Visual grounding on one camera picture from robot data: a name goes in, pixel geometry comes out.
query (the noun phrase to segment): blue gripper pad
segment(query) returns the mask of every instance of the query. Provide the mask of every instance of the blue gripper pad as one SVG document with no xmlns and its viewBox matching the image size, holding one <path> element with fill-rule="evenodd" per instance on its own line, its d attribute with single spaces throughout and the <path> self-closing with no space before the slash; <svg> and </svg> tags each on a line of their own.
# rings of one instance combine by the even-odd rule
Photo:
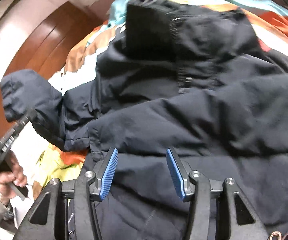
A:
<svg viewBox="0 0 288 240">
<path fill-rule="evenodd" d="M 185 192 L 184 192 L 184 182 L 183 182 L 183 178 L 180 173 L 180 170 L 177 167 L 177 164 L 173 157 L 172 151 L 170 149 L 167 149 L 166 151 L 166 162 L 167 162 L 168 169 L 170 170 L 170 173 L 171 173 L 171 177 L 172 177 L 172 181 L 176 190 L 176 194 L 183 201 L 186 197 Z"/>
<path fill-rule="evenodd" d="M 114 149 L 102 178 L 102 188 L 99 193 L 99 197 L 101 198 L 101 200 L 103 200 L 108 195 L 109 189 L 111 188 L 111 182 L 113 181 L 117 162 L 118 152 L 117 149 Z"/>
</svg>

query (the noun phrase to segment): person's arm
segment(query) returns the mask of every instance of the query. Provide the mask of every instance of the person's arm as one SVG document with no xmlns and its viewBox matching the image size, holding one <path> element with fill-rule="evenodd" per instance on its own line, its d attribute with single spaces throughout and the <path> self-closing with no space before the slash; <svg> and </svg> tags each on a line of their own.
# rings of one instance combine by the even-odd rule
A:
<svg viewBox="0 0 288 240">
<path fill-rule="evenodd" d="M 0 221 L 8 212 L 7 205 L 11 198 L 16 196 L 15 192 L 7 185 L 8 182 L 14 182 L 15 185 L 25 187 L 27 178 L 23 174 L 23 168 L 18 164 L 14 154 L 11 156 L 13 163 L 12 172 L 0 173 Z"/>
</svg>

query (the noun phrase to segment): jacket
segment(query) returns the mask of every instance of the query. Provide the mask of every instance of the jacket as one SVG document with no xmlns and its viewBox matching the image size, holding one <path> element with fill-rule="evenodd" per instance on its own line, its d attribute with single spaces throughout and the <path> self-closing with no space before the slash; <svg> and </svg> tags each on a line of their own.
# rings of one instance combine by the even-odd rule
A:
<svg viewBox="0 0 288 240">
<path fill-rule="evenodd" d="M 21 70 L 1 88 L 8 121 L 34 107 L 33 127 L 50 143 L 89 148 L 82 173 L 118 149 L 96 207 L 105 240 L 182 238 L 189 206 L 175 193 L 169 146 L 209 179 L 234 178 L 269 232 L 288 229 L 288 57 L 263 51 L 239 9 L 130 0 L 95 80 L 62 96 Z"/>
</svg>

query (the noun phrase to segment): wooden headboard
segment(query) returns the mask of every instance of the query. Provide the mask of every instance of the wooden headboard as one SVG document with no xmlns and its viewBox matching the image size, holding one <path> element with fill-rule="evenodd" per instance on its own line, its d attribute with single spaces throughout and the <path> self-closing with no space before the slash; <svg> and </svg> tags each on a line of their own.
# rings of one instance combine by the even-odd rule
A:
<svg viewBox="0 0 288 240">
<path fill-rule="evenodd" d="M 70 2 L 64 3 L 26 39 L 5 75 L 20 69 L 33 69 L 45 79 L 49 79 L 65 65 L 71 48 L 100 23 L 98 18 L 90 19 Z M 0 90 L 0 137 L 10 127 L 11 124 L 5 118 Z"/>
</svg>

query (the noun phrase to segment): screw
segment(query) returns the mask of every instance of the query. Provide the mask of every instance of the screw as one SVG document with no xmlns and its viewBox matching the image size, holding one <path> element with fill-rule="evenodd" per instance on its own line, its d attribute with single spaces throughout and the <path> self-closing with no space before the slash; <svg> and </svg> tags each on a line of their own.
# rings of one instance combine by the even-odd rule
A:
<svg viewBox="0 0 288 240">
<path fill-rule="evenodd" d="M 56 185 L 56 184 L 58 183 L 58 178 L 51 179 L 49 182 L 50 182 L 50 184 L 52 184 L 52 185 Z"/>
<path fill-rule="evenodd" d="M 95 172 L 93 172 L 93 171 L 87 171 L 87 172 L 85 172 L 85 177 L 91 178 L 91 177 L 93 177 L 93 176 L 95 176 Z"/>
<path fill-rule="evenodd" d="M 200 176 L 199 171 L 191 171 L 190 173 L 194 178 L 198 178 Z"/>
<path fill-rule="evenodd" d="M 235 183 L 235 180 L 232 178 L 227 178 L 226 183 L 228 183 L 229 185 L 233 185 Z"/>
</svg>

